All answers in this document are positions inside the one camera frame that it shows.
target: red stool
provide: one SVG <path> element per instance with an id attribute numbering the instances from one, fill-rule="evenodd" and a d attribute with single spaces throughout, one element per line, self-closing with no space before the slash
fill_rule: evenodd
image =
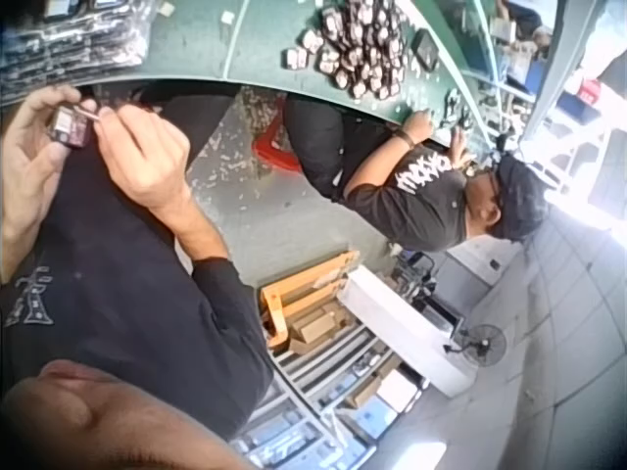
<path id="1" fill-rule="evenodd" d="M 276 107 L 278 112 L 270 126 L 253 142 L 253 152 L 269 165 L 287 169 L 288 171 L 301 172 L 301 164 L 299 164 L 298 159 L 292 152 L 285 152 L 273 145 L 274 138 L 283 124 L 284 104 L 285 98 L 277 98 Z"/>

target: hand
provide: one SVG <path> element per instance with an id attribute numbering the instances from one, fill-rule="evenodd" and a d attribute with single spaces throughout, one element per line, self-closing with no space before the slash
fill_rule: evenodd
<path id="1" fill-rule="evenodd" d="M 191 198 L 185 181 L 189 140 L 173 124 L 132 105 L 103 108 L 94 129 L 111 179 L 159 219 Z"/>
<path id="2" fill-rule="evenodd" d="M 78 104 L 80 92 L 68 85 L 34 91 L 7 128 L 2 143 L 3 230 L 13 237 L 39 226 L 57 192 L 71 150 L 50 139 L 47 123 L 64 102 Z M 92 100 L 82 106 L 91 112 L 96 109 Z"/>
<path id="3" fill-rule="evenodd" d="M 428 139 L 433 134 L 433 123 L 429 111 L 418 111 L 409 116 L 403 124 L 403 131 L 414 144 Z"/>
<path id="4" fill-rule="evenodd" d="M 451 146 L 449 147 L 449 160 L 453 168 L 461 168 L 472 160 L 471 154 L 466 151 L 466 136 L 459 126 L 455 126 L 451 135 Z"/>

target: green workbench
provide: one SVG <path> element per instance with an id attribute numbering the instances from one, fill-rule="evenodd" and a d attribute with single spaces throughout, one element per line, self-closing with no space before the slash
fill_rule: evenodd
<path id="1" fill-rule="evenodd" d="M 258 85 L 301 93 L 338 105 L 358 109 L 393 122 L 402 122 L 412 110 L 430 108 L 439 122 L 444 111 L 446 93 L 457 87 L 472 110 L 475 84 L 460 78 L 464 58 L 435 0 L 397 0 L 408 4 L 421 17 L 418 26 L 426 25 L 441 40 L 440 67 L 433 73 L 412 71 L 408 67 L 402 93 L 379 101 L 371 93 L 354 100 L 347 91 L 333 86 L 318 72 L 310 60 L 307 70 L 282 67 L 282 51 L 293 47 L 301 32 L 317 18 L 320 4 L 326 0 L 169 0 L 175 7 L 168 18 L 158 16 L 152 26 L 148 58 L 138 68 L 103 77 L 102 81 L 144 78 L 190 78 L 219 80 Z M 449 55 L 449 63 L 442 59 Z M 458 78 L 454 79 L 450 69 Z M 477 151 L 485 148 L 483 121 L 475 125 L 470 138 Z M 449 132 L 437 133 L 436 140 L 449 143 Z"/>

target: graphic print on shirt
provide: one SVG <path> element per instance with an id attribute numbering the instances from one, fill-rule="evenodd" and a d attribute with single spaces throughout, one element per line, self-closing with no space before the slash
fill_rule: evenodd
<path id="1" fill-rule="evenodd" d="M 407 169 L 396 173 L 396 184 L 399 189 L 415 194 L 418 186 L 422 187 L 438 179 L 445 171 L 453 169 L 448 157 L 434 153 L 421 156 L 408 165 Z"/>
<path id="2" fill-rule="evenodd" d="M 28 313 L 24 319 L 24 325 L 37 324 L 37 325 L 53 325 L 54 321 L 48 316 L 46 306 L 41 299 L 41 295 L 48 288 L 53 280 L 52 276 L 47 275 L 50 268 L 47 266 L 40 266 L 32 271 L 32 274 L 28 277 L 21 277 L 16 281 L 15 286 L 21 287 L 22 293 L 16 300 L 11 313 L 5 319 L 4 326 L 9 327 L 20 323 L 24 309 L 28 308 Z"/>

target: person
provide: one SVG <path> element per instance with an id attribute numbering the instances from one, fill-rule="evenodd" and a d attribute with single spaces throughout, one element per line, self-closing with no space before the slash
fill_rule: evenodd
<path id="1" fill-rule="evenodd" d="M 532 41 L 540 54 L 546 55 L 549 52 L 553 37 L 544 28 L 542 18 L 537 12 L 507 0 L 496 0 L 496 8 L 499 18 L 516 22 L 518 41 Z"/>
<path id="2" fill-rule="evenodd" d="M 160 116 L 101 108 L 70 152 L 47 119 L 96 104 L 46 87 L 4 135 L 0 415 L 54 468 L 249 468 L 222 440 L 273 368 L 253 292 L 185 181 L 190 140 L 232 101 L 197 88 Z"/>
<path id="3" fill-rule="evenodd" d="M 468 179 L 459 170 L 468 160 L 460 129 L 446 155 L 432 150 L 428 112 L 414 113 L 392 132 L 289 95 L 284 123 L 311 185 L 406 250 L 438 252 L 481 235 L 522 241 L 546 215 L 545 184 L 512 155 Z"/>

